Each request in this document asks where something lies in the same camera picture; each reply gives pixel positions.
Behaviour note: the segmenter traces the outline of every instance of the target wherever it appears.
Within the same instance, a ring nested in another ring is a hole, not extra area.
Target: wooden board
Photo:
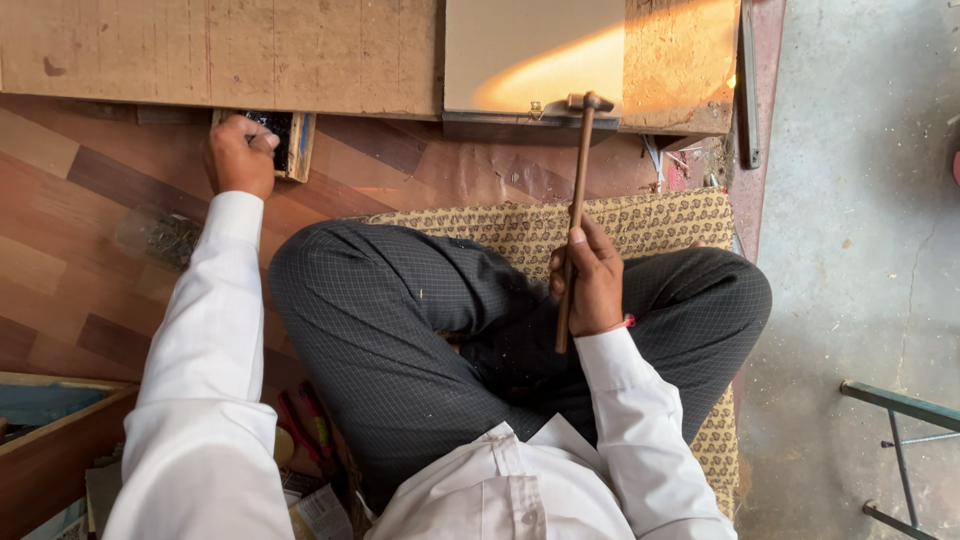
[[[21,538],[85,493],[84,471],[124,439],[138,386],[0,372],[4,384],[90,387],[109,395],[0,446],[0,540]]]
[[[438,0],[0,0],[0,89],[439,119]],[[621,129],[730,127],[739,0],[625,4]]]
[[[730,130],[740,0],[627,2],[620,131]]]

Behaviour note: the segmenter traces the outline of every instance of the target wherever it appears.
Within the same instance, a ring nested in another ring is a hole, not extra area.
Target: wooden workbench
[[[739,4],[627,0],[621,131],[729,130]],[[439,119],[443,5],[0,0],[0,90]]]

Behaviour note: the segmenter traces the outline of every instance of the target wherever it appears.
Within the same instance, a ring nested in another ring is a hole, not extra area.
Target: white shirt
[[[258,402],[262,215],[248,193],[210,203],[124,423],[106,540],[294,537],[273,461],[276,413]],[[595,450],[559,414],[526,443],[500,424],[400,485],[366,538],[735,539],[681,437],[677,388],[626,329],[574,341]]]

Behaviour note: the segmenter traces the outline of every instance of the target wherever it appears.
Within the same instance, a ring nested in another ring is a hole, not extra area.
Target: man's right hand
[[[246,191],[266,201],[274,189],[279,142],[280,137],[239,114],[214,126],[204,155],[213,192]]]
[[[564,260],[573,258],[576,282],[569,327],[574,337],[595,335],[623,322],[623,259],[610,237],[586,213],[583,228],[570,230],[569,244],[550,256],[550,296],[560,301],[566,289]]]

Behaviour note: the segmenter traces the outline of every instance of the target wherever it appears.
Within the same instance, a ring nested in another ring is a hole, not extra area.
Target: dark checkered trousers
[[[596,444],[576,350],[553,351],[557,304],[544,282],[490,249],[324,221],[276,252],[270,287],[376,513],[417,471],[503,421],[525,441],[560,412]],[[763,274],[724,250],[626,261],[630,334],[680,389],[687,443],[754,347],[770,305]],[[468,337],[459,354],[438,331]]]

